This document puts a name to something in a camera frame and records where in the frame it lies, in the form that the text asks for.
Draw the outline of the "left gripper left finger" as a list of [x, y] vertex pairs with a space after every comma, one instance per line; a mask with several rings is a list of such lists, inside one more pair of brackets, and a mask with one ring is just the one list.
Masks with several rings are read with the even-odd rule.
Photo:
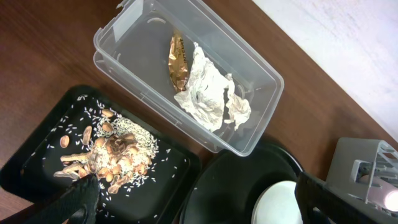
[[24, 223], [95, 223], [100, 187], [93, 175], [74, 182], [27, 210]]

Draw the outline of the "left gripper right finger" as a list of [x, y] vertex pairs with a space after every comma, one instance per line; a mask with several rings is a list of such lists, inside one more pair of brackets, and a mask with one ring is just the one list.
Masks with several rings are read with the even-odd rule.
[[324, 181], [301, 172], [295, 198], [304, 223], [385, 223], [386, 215]]

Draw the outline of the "gold snack wrapper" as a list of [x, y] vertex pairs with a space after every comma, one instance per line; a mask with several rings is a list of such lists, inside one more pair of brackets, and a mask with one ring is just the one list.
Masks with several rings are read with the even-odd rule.
[[185, 91], [189, 71], [182, 34], [178, 30], [174, 30], [170, 41], [168, 66], [175, 91]]

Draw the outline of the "food scraps pile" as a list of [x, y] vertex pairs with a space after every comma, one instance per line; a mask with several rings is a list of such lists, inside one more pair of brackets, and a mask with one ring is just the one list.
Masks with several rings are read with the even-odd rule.
[[104, 179], [109, 183], [107, 192], [117, 194], [123, 185], [136, 184], [146, 176], [159, 148], [150, 132], [113, 110], [101, 109], [97, 127], [99, 136], [95, 140], [91, 138], [92, 126], [83, 131], [81, 142], [88, 151], [61, 156], [64, 168], [53, 175], [73, 182], [94, 175], [99, 192]]

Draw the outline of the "white napkin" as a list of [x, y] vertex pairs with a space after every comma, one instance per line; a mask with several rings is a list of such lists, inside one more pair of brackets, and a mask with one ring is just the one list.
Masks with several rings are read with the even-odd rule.
[[211, 132], [219, 130], [224, 123], [233, 123], [237, 130], [251, 115], [248, 100], [235, 94], [232, 74], [222, 75], [199, 44], [195, 42], [194, 46], [186, 90], [177, 93], [175, 100]]

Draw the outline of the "pink cup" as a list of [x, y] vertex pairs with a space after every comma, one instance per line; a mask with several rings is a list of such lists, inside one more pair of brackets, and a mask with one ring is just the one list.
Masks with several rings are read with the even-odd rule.
[[397, 187], [374, 176], [368, 192], [368, 200], [391, 212], [397, 211]]

